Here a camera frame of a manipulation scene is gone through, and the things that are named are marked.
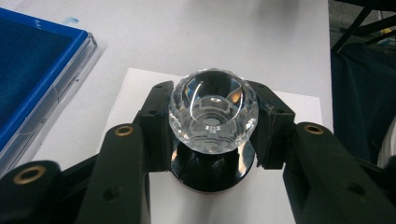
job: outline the black cylindrical base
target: black cylindrical base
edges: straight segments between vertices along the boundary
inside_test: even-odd
[[[178,143],[172,156],[172,173],[186,187],[203,192],[222,192],[239,183],[254,160],[249,142],[233,151],[208,155]]]

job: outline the crystal ball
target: crystal ball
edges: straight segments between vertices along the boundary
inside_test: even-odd
[[[183,77],[172,91],[169,123],[192,150],[221,154],[246,143],[259,116],[256,93],[241,77],[206,69]]]

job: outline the white paper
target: white paper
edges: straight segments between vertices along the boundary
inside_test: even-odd
[[[181,79],[129,69],[105,130],[131,123],[154,85],[168,80],[177,84]],[[322,123],[319,98],[279,91],[275,93],[294,110],[296,122]],[[247,177],[232,189],[219,194],[202,194],[182,186],[170,172],[152,173],[151,223],[294,223],[282,174],[283,171],[266,171],[253,165]]]

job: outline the blue lid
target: blue lid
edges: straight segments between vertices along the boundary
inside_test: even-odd
[[[88,33],[0,8],[0,151]]]

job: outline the black cloth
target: black cloth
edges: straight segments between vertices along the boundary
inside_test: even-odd
[[[396,115],[396,60],[363,44],[332,53],[334,135],[355,157],[376,163]]]

